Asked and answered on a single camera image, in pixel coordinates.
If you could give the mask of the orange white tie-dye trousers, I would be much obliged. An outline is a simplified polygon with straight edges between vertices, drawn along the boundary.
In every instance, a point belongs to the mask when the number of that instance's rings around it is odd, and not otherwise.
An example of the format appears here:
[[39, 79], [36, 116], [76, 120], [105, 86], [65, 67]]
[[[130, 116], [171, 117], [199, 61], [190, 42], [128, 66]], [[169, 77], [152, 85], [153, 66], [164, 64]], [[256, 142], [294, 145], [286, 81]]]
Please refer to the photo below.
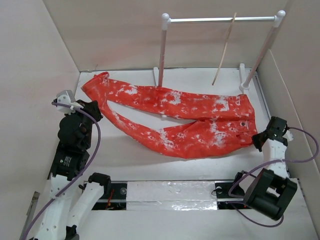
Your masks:
[[82, 91], [104, 117], [144, 147], [181, 159], [221, 157], [249, 147], [257, 133], [245, 94], [191, 93], [95, 75]]

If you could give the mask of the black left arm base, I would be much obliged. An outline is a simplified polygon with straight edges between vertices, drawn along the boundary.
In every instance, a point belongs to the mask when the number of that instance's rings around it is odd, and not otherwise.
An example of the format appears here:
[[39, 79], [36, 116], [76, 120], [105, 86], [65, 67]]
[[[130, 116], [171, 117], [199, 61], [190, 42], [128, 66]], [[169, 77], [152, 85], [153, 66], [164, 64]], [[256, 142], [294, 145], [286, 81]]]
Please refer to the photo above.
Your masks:
[[93, 206], [92, 210], [121, 211], [127, 209], [128, 183], [112, 181], [110, 193], [103, 195]]

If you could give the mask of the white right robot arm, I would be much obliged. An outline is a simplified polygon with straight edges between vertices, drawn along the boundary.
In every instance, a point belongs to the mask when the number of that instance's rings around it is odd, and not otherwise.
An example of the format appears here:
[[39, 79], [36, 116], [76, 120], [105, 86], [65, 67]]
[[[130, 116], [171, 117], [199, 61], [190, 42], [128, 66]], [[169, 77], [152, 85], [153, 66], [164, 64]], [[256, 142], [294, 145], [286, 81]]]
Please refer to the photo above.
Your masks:
[[235, 196], [243, 197], [243, 203], [249, 208], [277, 221], [283, 217], [298, 189], [298, 185], [289, 179], [284, 163], [288, 142], [293, 137], [288, 132], [287, 121], [272, 116], [266, 129], [251, 139], [263, 154], [264, 166], [256, 176], [238, 172], [231, 191]]

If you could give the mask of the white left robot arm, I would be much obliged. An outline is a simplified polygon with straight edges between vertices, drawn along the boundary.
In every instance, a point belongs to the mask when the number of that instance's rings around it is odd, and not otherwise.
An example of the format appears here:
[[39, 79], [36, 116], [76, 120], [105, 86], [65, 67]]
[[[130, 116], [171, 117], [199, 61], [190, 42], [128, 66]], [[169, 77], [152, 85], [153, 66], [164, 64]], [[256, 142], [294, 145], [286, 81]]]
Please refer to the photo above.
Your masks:
[[98, 127], [102, 114], [96, 100], [52, 105], [65, 111], [59, 123], [58, 145], [49, 172], [48, 203], [34, 218], [42, 218], [35, 240], [78, 240], [78, 230], [100, 198], [111, 194], [111, 178], [93, 173], [87, 183], [81, 177], [93, 162], [98, 148], [88, 153], [92, 143], [92, 128]]

